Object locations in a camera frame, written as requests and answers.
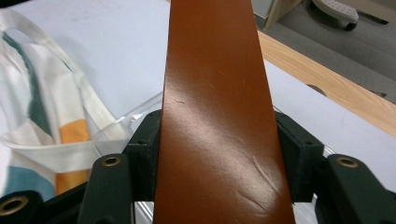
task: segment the clear plastic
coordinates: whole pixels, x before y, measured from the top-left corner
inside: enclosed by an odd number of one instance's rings
[[[152,111],[161,109],[162,104],[163,93],[159,92],[142,105],[105,127],[101,132],[96,133],[92,137],[92,141],[97,153],[100,156],[121,153],[144,117]]]

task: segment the chair wheel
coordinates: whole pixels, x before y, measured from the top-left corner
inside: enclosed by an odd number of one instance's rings
[[[315,3],[312,2],[312,1],[311,1],[311,4],[309,4],[309,6],[310,6],[312,9],[317,9],[317,8],[318,8],[317,5],[315,5]]]
[[[353,29],[356,28],[356,26],[358,25],[357,22],[350,22],[347,26],[346,26],[346,31],[352,31]]]

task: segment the metal grommet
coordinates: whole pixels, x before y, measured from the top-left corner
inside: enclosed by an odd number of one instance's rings
[[[15,196],[0,204],[0,217],[14,214],[21,210],[29,199],[26,196]]]
[[[102,161],[102,165],[104,166],[114,166],[120,163],[120,158],[118,157],[109,157]]]
[[[359,166],[357,162],[355,162],[352,159],[347,158],[347,157],[337,158],[337,162],[340,163],[341,165],[349,167],[349,168],[356,168]]]

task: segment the leather strap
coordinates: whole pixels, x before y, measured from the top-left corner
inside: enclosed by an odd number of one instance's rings
[[[249,0],[173,0],[156,223],[294,223]]]

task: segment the teal pattern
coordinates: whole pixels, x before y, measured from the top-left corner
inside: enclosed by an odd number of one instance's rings
[[[29,104],[29,118],[38,127],[40,127],[45,133],[51,136],[50,125],[47,119],[47,113],[44,109],[43,102],[40,98],[39,84],[37,76],[35,74],[35,69],[33,68],[31,62],[23,51],[21,45],[12,39],[9,35],[4,34],[3,39],[14,48],[23,58],[27,71],[29,73],[29,82],[31,85],[32,101]]]
[[[41,194],[44,201],[55,196],[52,184],[33,170],[9,166],[5,194],[22,190],[35,190]]]

